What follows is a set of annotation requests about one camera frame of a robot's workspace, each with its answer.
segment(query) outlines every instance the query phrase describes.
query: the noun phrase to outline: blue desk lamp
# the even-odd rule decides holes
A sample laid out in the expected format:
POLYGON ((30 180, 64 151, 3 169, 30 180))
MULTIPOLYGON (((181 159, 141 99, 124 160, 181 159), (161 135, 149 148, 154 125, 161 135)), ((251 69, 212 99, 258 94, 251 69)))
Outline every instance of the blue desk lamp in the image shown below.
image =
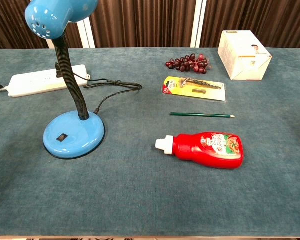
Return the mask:
POLYGON ((33 0, 25 10, 29 28, 40 38, 52 40, 63 79, 77 109, 55 118, 43 134, 45 148, 61 159, 75 159, 89 154, 99 146, 105 135, 101 118, 87 110, 72 71, 64 36, 68 22, 87 18, 97 4, 98 0, 33 0))

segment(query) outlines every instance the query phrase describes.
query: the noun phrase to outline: power strip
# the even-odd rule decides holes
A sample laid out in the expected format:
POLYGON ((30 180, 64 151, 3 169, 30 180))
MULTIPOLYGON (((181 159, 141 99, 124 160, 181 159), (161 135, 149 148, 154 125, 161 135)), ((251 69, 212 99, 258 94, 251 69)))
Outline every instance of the power strip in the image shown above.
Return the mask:
MULTIPOLYGON (((76 65, 72 67, 75 74, 90 79, 85 65, 76 65)), ((74 76, 79 86, 87 85, 88 81, 74 76)), ((57 78, 57 70, 36 71, 25 74, 14 75, 11 78, 9 86, 4 89, 8 91, 9 97, 17 98, 33 94, 41 94, 61 89, 66 89, 67 85, 63 77, 57 78)))

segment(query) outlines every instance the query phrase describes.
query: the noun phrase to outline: white bottle cap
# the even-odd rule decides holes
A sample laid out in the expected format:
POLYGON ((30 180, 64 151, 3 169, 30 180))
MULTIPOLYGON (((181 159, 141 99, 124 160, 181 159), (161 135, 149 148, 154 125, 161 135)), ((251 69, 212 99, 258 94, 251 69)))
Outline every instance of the white bottle cap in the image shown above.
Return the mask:
POLYGON ((174 145, 174 136, 165 136, 164 139, 155 141, 155 148, 163 150, 164 154, 172 155, 172 148, 174 145))

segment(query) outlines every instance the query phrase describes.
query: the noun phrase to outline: bottle label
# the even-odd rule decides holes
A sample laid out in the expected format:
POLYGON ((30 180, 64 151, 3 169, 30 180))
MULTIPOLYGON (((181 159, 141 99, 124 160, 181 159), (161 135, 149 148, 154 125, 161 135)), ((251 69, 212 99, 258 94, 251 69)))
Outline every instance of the bottle label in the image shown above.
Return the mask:
POLYGON ((203 147, 211 147, 220 155, 239 154, 239 142, 236 136, 211 134, 211 137, 201 137, 203 147))

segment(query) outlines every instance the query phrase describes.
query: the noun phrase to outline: brown curtain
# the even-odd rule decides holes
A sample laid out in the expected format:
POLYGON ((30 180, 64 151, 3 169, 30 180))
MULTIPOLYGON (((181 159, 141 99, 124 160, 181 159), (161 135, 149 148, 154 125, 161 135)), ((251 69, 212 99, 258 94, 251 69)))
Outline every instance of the brown curtain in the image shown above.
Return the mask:
MULTIPOLYGON (((30 0, 0 0, 0 49, 46 49, 47 41, 27 26, 25 10, 30 0)), ((82 48, 77 24, 69 23, 65 37, 70 48, 82 48)))
POLYGON ((100 0, 90 17, 98 48, 190 47, 196 0, 100 0))
POLYGON ((251 30, 265 47, 300 48, 300 0, 207 0, 201 48, 223 30, 251 30))

